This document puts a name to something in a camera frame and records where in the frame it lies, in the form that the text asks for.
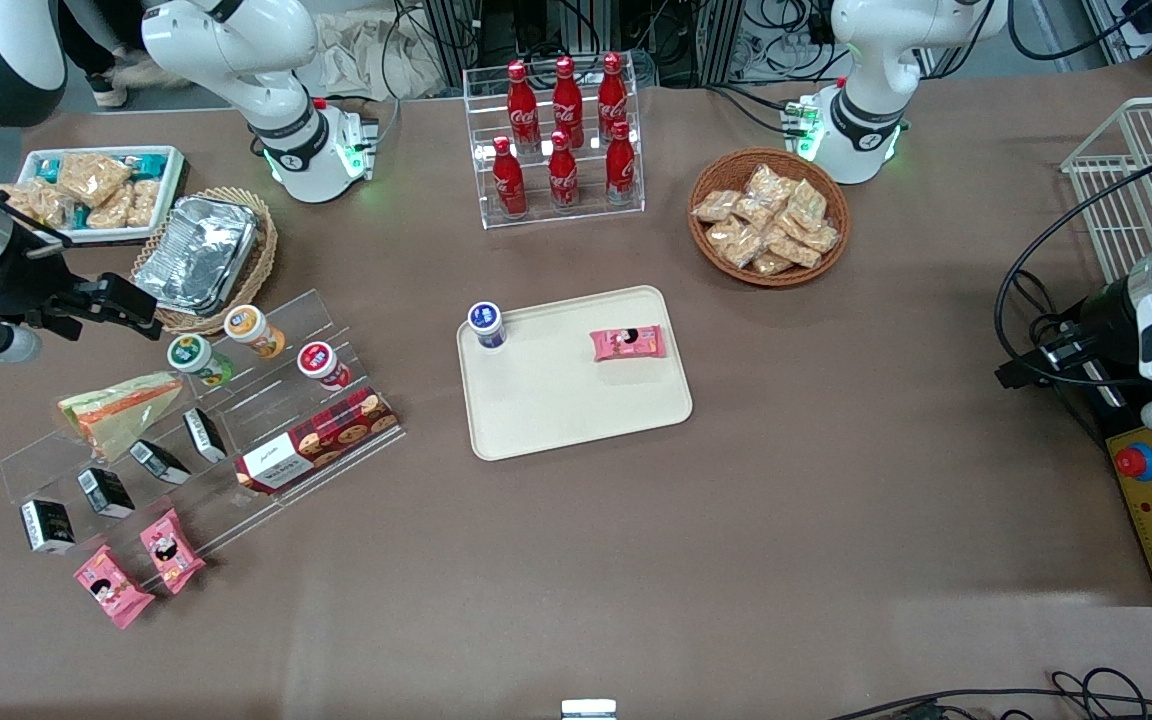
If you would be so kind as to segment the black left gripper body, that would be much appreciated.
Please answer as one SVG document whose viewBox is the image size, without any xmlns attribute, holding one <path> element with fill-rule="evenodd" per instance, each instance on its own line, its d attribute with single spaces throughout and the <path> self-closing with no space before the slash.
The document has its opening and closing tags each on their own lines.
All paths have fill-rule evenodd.
<svg viewBox="0 0 1152 720">
<path fill-rule="evenodd" d="M 1074 323 L 1083 363 L 1076 365 L 1079 382 L 1087 386 L 1143 386 L 1139 370 L 1137 310 L 1128 281 L 1102 286 L 1074 306 Z"/>
</svg>

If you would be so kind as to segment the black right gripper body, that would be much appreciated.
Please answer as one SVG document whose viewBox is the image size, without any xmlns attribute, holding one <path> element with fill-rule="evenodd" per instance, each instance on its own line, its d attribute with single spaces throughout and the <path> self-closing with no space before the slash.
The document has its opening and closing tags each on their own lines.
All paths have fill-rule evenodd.
<svg viewBox="0 0 1152 720">
<path fill-rule="evenodd" d="M 96 323 L 83 291 L 88 279 L 70 272 L 65 247 L 36 245 L 36 240 L 33 234 L 13 238 L 0 258 L 0 323 L 33 328 L 31 311 L 40 306 L 54 306 L 81 323 Z"/>
</svg>

